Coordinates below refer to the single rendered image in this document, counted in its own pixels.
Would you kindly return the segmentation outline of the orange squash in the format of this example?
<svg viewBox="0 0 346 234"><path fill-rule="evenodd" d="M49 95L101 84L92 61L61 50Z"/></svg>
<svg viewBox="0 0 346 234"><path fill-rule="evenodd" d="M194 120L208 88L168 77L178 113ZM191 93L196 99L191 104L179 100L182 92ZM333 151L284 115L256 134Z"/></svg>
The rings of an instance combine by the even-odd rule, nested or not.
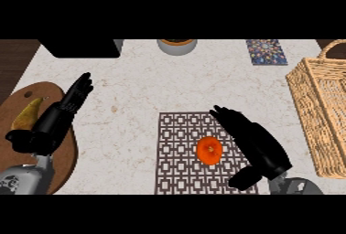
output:
<svg viewBox="0 0 346 234"><path fill-rule="evenodd" d="M224 146L213 136L203 137L197 142L197 158L205 165L216 165L221 161Z"/></svg>

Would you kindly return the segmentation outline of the wicker basket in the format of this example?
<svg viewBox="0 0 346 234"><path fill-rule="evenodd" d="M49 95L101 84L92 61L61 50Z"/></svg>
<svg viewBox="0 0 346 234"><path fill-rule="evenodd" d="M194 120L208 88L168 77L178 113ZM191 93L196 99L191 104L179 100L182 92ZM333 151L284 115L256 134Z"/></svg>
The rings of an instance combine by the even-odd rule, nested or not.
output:
<svg viewBox="0 0 346 234"><path fill-rule="evenodd" d="M346 179L346 59L329 58L335 40L317 58L302 58L287 74L315 172Z"/></svg>

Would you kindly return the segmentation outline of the brown patterned placemat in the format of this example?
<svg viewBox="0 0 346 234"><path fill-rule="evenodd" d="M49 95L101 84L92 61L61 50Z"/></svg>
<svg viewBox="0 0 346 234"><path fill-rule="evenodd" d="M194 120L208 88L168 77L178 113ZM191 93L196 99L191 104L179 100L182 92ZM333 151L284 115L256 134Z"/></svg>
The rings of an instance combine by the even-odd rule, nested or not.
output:
<svg viewBox="0 0 346 234"><path fill-rule="evenodd" d="M197 158L197 142L212 136L224 151L216 165ZM258 195L228 186L228 180L249 165L228 132L208 112L162 112L159 117L156 195Z"/></svg>

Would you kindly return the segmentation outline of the brown wooden cutting board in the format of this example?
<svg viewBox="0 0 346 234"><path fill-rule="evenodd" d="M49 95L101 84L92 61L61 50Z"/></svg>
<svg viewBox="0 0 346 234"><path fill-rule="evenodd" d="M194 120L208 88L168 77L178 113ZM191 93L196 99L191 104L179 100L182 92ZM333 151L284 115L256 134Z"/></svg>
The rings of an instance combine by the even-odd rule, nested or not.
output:
<svg viewBox="0 0 346 234"><path fill-rule="evenodd" d="M33 165L37 162L32 154L21 154L12 150L12 143L6 140L11 125L20 113L36 98L43 98L39 111L39 115L42 115L52 103L61 101L64 95L64 90L52 82L45 81L15 91L0 105L0 173L15 165ZM54 153L55 177L48 190L51 195L66 185L72 177L77 157L77 142L74 131L70 129L64 142Z"/></svg>

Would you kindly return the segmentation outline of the grey pot with orange rim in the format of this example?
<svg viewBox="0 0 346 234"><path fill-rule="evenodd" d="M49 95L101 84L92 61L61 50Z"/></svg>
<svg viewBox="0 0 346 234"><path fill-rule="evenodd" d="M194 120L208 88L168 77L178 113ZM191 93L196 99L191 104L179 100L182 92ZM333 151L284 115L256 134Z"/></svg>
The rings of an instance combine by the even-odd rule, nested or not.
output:
<svg viewBox="0 0 346 234"><path fill-rule="evenodd" d="M172 56L187 55L197 47L196 39L187 39L179 42L169 41L166 39L159 39L157 43L162 51Z"/></svg>

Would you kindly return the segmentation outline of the black appliance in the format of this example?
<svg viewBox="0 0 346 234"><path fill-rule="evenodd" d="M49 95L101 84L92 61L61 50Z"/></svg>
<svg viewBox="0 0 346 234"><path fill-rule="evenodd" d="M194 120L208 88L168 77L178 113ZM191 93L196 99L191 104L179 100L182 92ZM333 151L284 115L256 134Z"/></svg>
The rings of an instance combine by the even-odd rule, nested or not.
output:
<svg viewBox="0 0 346 234"><path fill-rule="evenodd" d="M60 59L116 59L123 39L42 39L40 44Z"/></svg>

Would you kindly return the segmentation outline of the blue floral patterned box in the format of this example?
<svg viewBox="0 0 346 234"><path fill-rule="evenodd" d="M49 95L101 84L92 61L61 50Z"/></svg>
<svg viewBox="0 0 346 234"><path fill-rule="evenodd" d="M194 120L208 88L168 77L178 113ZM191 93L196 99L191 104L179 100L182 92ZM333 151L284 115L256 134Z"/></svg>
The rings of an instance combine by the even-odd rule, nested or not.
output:
<svg viewBox="0 0 346 234"><path fill-rule="evenodd" d="M277 39L247 39L247 51L253 65L287 65L284 50Z"/></svg>

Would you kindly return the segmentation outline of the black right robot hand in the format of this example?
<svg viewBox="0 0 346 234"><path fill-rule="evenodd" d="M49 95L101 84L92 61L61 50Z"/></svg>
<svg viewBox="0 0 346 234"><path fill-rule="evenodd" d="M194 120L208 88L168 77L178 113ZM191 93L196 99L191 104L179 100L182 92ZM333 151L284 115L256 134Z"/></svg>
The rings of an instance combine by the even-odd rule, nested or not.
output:
<svg viewBox="0 0 346 234"><path fill-rule="evenodd" d="M213 106L213 118L234 139L250 166L228 180L228 186L245 191L264 177L274 180L292 169L286 150L268 130L247 117L227 107Z"/></svg>

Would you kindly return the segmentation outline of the yellow-brown pear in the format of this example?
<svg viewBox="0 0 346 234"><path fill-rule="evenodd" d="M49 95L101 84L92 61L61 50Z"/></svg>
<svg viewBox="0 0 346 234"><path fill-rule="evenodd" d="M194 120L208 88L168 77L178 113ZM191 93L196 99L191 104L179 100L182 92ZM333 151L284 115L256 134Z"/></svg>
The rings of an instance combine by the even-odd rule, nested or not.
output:
<svg viewBox="0 0 346 234"><path fill-rule="evenodd" d="M11 129L12 130L32 130L39 120L40 105L43 98L36 98L26 106L23 112L15 118Z"/></svg>

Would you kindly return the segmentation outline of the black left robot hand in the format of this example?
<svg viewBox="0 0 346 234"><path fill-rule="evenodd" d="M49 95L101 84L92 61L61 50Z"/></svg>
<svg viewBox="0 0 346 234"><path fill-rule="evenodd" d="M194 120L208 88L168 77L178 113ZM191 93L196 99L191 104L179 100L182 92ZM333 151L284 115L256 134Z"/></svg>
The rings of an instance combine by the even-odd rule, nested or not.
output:
<svg viewBox="0 0 346 234"><path fill-rule="evenodd" d="M6 139L12 149L23 154L48 155L55 152L66 139L74 115L94 90L91 73L86 72L73 83L61 101L55 102L42 114L30 130L12 130Z"/></svg>

